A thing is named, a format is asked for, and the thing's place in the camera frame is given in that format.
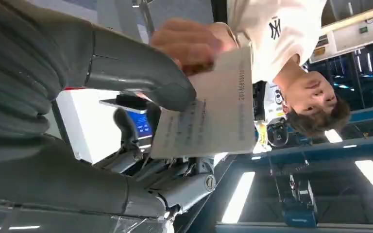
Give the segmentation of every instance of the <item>ny logo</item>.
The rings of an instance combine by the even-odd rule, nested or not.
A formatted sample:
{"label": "ny logo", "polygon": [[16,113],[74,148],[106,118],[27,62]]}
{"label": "ny logo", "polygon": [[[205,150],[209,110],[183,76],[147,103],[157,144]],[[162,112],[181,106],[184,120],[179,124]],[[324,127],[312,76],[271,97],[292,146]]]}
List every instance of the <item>ny logo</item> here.
{"label": "ny logo", "polygon": [[280,19],[278,19],[278,21],[274,20],[274,24],[275,25],[270,23],[270,28],[271,28],[271,38],[275,40],[277,37],[279,38],[279,35],[281,33],[281,20]]}

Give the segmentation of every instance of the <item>hand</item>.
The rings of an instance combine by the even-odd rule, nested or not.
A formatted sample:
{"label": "hand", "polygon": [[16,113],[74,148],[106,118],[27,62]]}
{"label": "hand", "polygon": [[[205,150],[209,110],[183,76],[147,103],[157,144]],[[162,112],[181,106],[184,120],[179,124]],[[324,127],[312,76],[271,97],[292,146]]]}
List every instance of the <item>hand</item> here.
{"label": "hand", "polygon": [[225,42],[215,36],[219,30],[227,33],[223,27],[174,18],[153,34],[151,45],[171,57],[188,75],[207,69],[225,50]]}

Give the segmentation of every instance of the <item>blue screen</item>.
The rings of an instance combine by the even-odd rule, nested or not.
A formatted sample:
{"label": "blue screen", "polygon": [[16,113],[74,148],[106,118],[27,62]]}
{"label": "blue screen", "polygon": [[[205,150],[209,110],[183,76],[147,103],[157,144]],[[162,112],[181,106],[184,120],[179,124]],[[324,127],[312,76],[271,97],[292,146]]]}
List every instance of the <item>blue screen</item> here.
{"label": "blue screen", "polygon": [[138,137],[146,137],[152,135],[152,130],[148,124],[147,115],[129,112],[127,111],[129,117],[135,124],[136,130],[138,132]]}

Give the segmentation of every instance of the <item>paper document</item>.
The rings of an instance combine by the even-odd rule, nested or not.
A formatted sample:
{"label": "paper document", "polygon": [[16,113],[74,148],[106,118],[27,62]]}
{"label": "paper document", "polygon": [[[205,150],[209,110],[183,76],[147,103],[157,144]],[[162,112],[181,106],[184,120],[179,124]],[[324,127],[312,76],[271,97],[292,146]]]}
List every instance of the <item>paper document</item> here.
{"label": "paper document", "polygon": [[186,111],[163,109],[152,158],[252,152],[255,145],[250,48],[222,54],[210,72],[190,77],[197,100]]}

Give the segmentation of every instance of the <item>fingers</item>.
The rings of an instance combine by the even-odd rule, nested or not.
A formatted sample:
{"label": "fingers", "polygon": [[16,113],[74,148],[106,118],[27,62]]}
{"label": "fingers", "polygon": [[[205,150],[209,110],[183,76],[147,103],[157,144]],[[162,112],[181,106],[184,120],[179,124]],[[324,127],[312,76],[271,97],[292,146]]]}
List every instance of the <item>fingers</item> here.
{"label": "fingers", "polygon": [[186,32],[206,32],[206,27],[200,23],[181,18],[167,20],[161,30],[186,31]]}
{"label": "fingers", "polygon": [[207,44],[214,51],[222,48],[222,42],[209,30],[201,32],[162,30],[157,31],[151,39],[151,45],[157,47],[173,43]]}
{"label": "fingers", "polygon": [[173,60],[178,60],[181,67],[212,63],[215,57],[207,44],[175,43],[156,48]]}
{"label": "fingers", "polygon": [[211,64],[222,48],[222,42],[205,25],[178,18],[168,20],[156,31],[151,45],[181,68]]}

